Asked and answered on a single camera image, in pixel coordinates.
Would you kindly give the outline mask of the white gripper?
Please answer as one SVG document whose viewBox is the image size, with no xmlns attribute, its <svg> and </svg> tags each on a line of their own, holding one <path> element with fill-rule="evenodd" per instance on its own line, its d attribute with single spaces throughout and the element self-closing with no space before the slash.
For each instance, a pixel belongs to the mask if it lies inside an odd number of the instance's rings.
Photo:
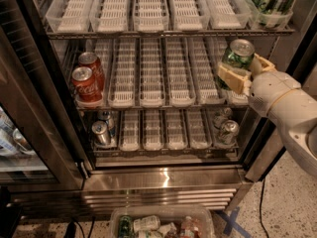
<svg viewBox="0 0 317 238">
<path fill-rule="evenodd" d="M 250 106 L 262 117 L 266 117 L 273 103 L 291 90 L 300 89 L 301 84 L 285 72 L 276 71 L 275 65 L 258 54 L 254 55 L 250 71 L 218 63 L 217 81 L 221 88 L 237 94 L 249 95 Z"/>
</svg>

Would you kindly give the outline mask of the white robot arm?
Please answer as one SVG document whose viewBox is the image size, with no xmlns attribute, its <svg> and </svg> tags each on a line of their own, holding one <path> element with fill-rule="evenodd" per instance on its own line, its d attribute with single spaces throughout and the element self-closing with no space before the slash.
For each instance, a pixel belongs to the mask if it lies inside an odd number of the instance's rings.
<svg viewBox="0 0 317 238">
<path fill-rule="evenodd" d="M 268 118 L 294 161 L 317 177 L 317 101 L 289 74 L 278 71 L 269 60 L 255 54 L 248 69 L 220 61 L 217 75 L 249 105 Z"/>
</svg>

